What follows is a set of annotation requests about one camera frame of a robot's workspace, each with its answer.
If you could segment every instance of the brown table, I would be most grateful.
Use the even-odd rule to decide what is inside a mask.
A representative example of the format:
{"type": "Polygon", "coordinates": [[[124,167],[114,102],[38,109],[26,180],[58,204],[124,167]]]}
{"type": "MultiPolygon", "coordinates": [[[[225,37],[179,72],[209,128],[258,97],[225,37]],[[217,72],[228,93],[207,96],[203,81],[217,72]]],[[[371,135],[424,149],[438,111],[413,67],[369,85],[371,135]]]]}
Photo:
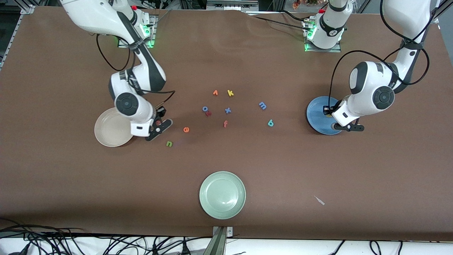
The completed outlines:
{"type": "MultiPolygon", "coordinates": [[[[383,57],[400,43],[378,15],[352,15],[348,28],[344,53],[383,57]]],[[[127,50],[101,39],[122,66],[127,50]]],[[[174,125],[152,142],[108,148],[93,127],[113,107],[114,71],[62,8],[37,7],[0,72],[0,215],[97,233],[199,236],[223,225],[240,237],[453,240],[453,68],[437,25],[426,49],[426,78],[387,111],[362,118],[365,132],[324,136],[305,110],[327,95],[342,54],[304,52],[299,30],[238,11],[172,11],[151,52],[167,74],[164,89],[176,90],[165,104],[174,125]],[[241,213],[225,221],[198,201],[216,171],[237,174],[247,190],[241,213]]],[[[349,94],[349,72],[363,60],[373,59],[344,59],[334,97],[349,94]]],[[[414,77],[425,63],[421,56],[414,77]]],[[[165,95],[145,98],[156,105],[165,95]]]]}

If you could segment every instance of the blue plate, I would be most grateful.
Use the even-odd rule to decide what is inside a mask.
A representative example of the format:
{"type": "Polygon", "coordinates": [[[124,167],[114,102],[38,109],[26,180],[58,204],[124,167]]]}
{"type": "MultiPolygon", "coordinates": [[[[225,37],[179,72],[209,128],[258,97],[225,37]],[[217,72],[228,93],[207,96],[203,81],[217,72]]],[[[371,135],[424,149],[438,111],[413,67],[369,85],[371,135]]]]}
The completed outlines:
{"type": "MultiPolygon", "coordinates": [[[[307,119],[310,126],[314,130],[324,135],[336,135],[341,130],[335,130],[332,128],[332,124],[336,123],[335,119],[330,116],[326,116],[323,113],[323,107],[328,104],[329,97],[323,96],[313,99],[307,107],[307,119]]],[[[335,105],[338,100],[330,98],[330,106],[335,105]]]]}

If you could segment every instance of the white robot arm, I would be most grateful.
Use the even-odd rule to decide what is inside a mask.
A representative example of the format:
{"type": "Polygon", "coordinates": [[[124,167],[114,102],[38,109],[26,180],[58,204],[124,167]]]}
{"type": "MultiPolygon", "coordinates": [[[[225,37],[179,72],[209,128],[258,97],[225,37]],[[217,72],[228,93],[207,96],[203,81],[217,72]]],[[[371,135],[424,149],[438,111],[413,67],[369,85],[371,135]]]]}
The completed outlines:
{"type": "Polygon", "coordinates": [[[85,31],[111,34],[127,42],[141,64],[111,76],[109,92],[118,111],[130,120],[131,134],[152,140],[171,126],[160,121],[165,109],[157,111],[142,95],[160,91],[166,81],[165,72],[144,45],[141,31],[145,17],[132,10],[127,0],[60,0],[71,20],[85,31]],[[158,120],[160,127],[153,125],[158,120]]]}
{"type": "MultiPolygon", "coordinates": [[[[386,17],[403,28],[403,35],[414,39],[430,20],[429,0],[384,0],[386,17]]],[[[414,42],[403,40],[396,60],[389,63],[360,62],[351,72],[349,87],[351,94],[333,107],[332,116],[341,126],[365,115],[382,112],[390,107],[395,94],[406,88],[412,78],[417,57],[423,48],[426,31],[414,42]]]]}
{"type": "Polygon", "coordinates": [[[330,0],[326,12],[315,15],[316,27],[307,39],[321,49],[334,47],[344,32],[352,9],[351,0],[330,0]]]}

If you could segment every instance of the plate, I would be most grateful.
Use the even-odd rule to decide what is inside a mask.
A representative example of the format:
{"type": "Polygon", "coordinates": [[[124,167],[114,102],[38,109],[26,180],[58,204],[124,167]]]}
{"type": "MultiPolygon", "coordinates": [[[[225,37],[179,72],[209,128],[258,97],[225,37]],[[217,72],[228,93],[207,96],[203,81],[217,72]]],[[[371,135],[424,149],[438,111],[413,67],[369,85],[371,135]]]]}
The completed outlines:
{"type": "Polygon", "coordinates": [[[94,125],[94,135],[98,142],[107,147],[118,147],[127,143],[132,135],[130,121],[116,108],[103,112],[94,125]]]}
{"type": "Polygon", "coordinates": [[[246,202],[246,188],[233,173],[221,171],[208,176],[200,188],[200,204],[211,217],[226,220],[236,216],[246,202]]]}
{"type": "MultiPolygon", "coordinates": [[[[332,116],[328,117],[323,113],[323,108],[328,105],[328,100],[329,97],[326,96],[313,99],[307,107],[307,119],[310,126],[321,134],[336,135],[341,132],[341,130],[332,128],[332,124],[337,123],[337,121],[332,116]]],[[[335,105],[337,102],[338,100],[331,97],[330,107],[335,105]]]]}

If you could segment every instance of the beige bowl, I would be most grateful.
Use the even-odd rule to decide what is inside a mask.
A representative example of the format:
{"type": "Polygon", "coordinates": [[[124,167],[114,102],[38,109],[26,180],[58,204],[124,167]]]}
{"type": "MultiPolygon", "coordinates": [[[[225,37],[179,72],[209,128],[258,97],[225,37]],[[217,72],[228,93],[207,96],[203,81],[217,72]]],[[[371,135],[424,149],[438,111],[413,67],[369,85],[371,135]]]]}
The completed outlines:
{"type": "Polygon", "coordinates": [[[103,112],[94,125],[94,135],[98,142],[107,147],[118,147],[127,143],[130,134],[130,121],[116,108],[103,112]]]}

